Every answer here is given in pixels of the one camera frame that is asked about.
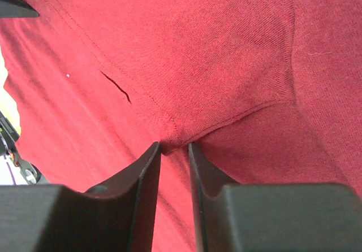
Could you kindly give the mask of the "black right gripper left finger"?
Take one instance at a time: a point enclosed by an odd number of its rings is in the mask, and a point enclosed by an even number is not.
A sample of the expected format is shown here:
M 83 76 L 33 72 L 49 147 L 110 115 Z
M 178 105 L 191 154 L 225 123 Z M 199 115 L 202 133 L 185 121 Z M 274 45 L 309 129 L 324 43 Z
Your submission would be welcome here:
M 2 251 L 151 251 L 161 146 L 84 193 L 1 187 Z

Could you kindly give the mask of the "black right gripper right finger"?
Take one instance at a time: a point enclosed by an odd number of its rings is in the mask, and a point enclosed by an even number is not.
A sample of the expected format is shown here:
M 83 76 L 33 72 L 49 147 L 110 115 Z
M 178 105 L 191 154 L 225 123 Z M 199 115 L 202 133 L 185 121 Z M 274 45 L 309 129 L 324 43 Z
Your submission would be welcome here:
M 197 251 L 360 251 L 361 199 L 336 183 L 243 185 L 189 144 Z

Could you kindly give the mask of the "maroon t shirt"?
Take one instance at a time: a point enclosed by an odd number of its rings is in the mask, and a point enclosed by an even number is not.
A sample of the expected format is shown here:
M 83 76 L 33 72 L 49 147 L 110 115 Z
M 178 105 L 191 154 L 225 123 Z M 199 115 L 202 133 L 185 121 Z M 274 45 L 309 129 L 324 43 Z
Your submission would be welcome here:
M 163 150 L 153 251 L 195 251 L 188 150 L 361 193 L 361 0 L 25 0 L 1 20 L 18 149 L 85 191 Z

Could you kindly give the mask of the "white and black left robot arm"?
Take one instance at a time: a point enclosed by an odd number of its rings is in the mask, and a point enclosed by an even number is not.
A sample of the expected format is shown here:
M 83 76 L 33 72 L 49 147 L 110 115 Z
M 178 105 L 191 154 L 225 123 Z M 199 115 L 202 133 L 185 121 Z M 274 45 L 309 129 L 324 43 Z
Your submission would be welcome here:
M 48 180 L 36 166 L 20 156 L 16 148 L 16 142 L 19 137 L 16 129 L 1 112 L 1 156 L 9 159 L 12 165 L 19 170 L 27 185 L 49 184 Z

